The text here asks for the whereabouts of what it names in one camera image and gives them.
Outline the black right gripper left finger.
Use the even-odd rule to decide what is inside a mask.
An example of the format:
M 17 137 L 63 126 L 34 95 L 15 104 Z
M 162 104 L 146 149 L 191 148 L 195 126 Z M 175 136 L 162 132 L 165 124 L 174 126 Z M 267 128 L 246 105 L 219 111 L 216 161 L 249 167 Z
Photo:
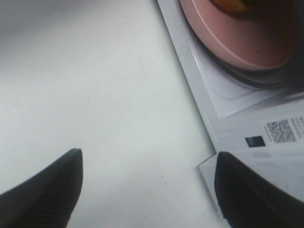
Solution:
M 0 195 L 0 226 L 67 227 L 82 184 L 82 151 L 71 149 L 36 175 Z

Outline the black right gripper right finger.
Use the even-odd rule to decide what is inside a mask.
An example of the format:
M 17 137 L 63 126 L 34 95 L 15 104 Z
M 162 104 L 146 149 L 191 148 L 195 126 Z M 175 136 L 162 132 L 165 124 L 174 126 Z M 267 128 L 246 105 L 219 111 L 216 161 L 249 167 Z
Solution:
M 215 194 L 232 228 L 302 228 L 304 204 L 229 152 L 217 157 Z

